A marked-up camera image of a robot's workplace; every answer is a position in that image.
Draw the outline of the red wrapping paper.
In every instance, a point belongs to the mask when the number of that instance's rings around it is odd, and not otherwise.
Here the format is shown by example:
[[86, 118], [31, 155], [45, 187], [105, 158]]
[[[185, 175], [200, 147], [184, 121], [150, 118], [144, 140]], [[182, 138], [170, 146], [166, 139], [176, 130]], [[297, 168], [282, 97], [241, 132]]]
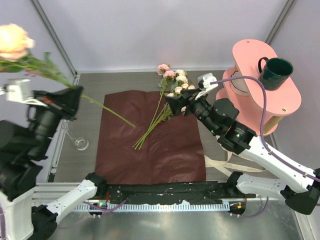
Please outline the red wrapping paper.
[[178, 115], [144, 135], [165, 100], [157, 91], [128, 90], [107, 94], [102, 112], [95, 172], [109, 184], [152, 185], [206, 179], [198, 121]]

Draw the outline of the cream printed ribbon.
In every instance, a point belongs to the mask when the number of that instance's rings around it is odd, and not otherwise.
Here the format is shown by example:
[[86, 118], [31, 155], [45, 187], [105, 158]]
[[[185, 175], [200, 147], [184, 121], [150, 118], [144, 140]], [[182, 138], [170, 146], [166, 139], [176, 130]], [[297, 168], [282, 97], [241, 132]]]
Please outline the cream printed ribbon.
[[229, 170], [235, 170], [238, 172], [249, 172], [249, 173], [262, 173], [265, 172], [266, 169], [262, 168], [254, 168], [254, 167], [250, 167], [250, 166], [246, 166], [246, 165], [240, 165], [240, 164], [236, 164], [236, 163], [231, 163], [230, 159], [232, 158], [232, 156], [237, 156], [241, 159], [244, 159], [246, 161], [250, 161], [253, 162], [253, 160], [251, 160], [250, 158], [247, 158], [245, 156], [242, 155], [237, 155], [231, 151], [226, 151], [227, 156], [226, 156], [226, 160], [221, 161], [221, 160], [214, 160], [209, 158], [208, 156], [204, 156], [204, 161], [205, 161], [205, 167], [206, 168], [215, 168], [216, 170], [220, 171], [221, 173], [223, 173], [224, 175], [230, 177], [232, 172]]

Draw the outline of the peach rose stem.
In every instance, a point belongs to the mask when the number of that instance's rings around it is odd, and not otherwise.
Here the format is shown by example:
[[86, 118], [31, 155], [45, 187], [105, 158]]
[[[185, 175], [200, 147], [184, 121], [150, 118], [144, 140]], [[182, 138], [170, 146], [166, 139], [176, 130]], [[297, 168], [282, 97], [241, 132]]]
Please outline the peach rose stem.
[[50, 52], [43, 59], [36, 58], [31, 50], [35, 42], [19, 25], [10, 23], [0, 27], [0, 71], [19, 73], [25, 71], [28, 76], [40, 76], [63, 84], [66, 89], [73, 86], [59, 67], [50, 59]]

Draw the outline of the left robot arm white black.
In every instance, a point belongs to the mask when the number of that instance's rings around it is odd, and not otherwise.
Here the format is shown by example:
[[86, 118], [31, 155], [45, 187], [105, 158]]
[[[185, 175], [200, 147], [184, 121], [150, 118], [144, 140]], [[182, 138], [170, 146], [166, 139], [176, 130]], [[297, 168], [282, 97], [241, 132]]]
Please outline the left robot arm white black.
[[61, 120], [73, 121], [79, 109], [82, 86], [56, 92], [34, 90], [26, 104], [35, 108], [28, 127], [7, 120], [0, 123], [0, 237], [3, 240], [46, 240], [60, 221], [78, 205], [106, 193], [106, 180], [89, 173], [64, 196], [32, 206], [36, 178]]

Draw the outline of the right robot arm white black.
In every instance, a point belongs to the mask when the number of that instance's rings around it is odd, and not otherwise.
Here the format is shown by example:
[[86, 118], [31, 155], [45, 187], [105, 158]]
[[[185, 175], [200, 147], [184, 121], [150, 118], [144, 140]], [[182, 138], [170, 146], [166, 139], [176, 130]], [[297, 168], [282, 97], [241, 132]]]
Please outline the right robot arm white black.
[[251, 159], [277, 178], [272, 180], [233, 173], [228, 182], [243, 194], [256, 194], [284, 201], [292, 210], [310, 215], [320, 199], [320, 171], [290, 159], [263, 141], [254, 130], [238, 122], [239, 111], [228, 98], [210, 105], [199, 89], [182, 90], [180, 96], [167, 95], [166, 101], [177, 116], [194, 115], [227, 151]]

